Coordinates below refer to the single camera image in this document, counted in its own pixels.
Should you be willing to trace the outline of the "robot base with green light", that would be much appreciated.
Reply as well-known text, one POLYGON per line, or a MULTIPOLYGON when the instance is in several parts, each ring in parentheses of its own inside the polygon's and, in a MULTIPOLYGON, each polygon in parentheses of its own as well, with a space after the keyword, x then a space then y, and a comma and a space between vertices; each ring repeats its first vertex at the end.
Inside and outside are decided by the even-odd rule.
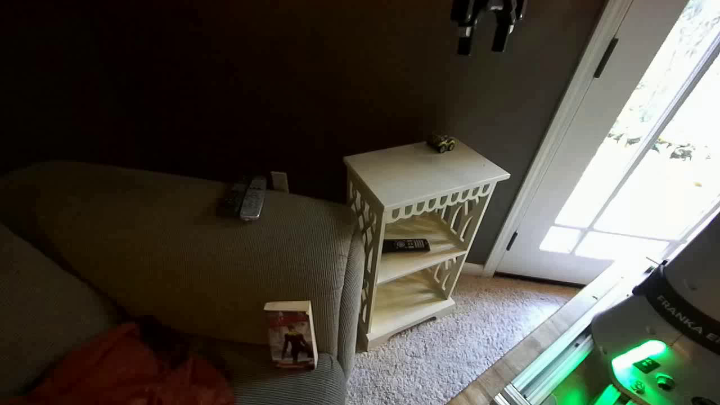
POLYGON ((720 405, 718 267, 656 267, 512 377, 492 405, 720 405))

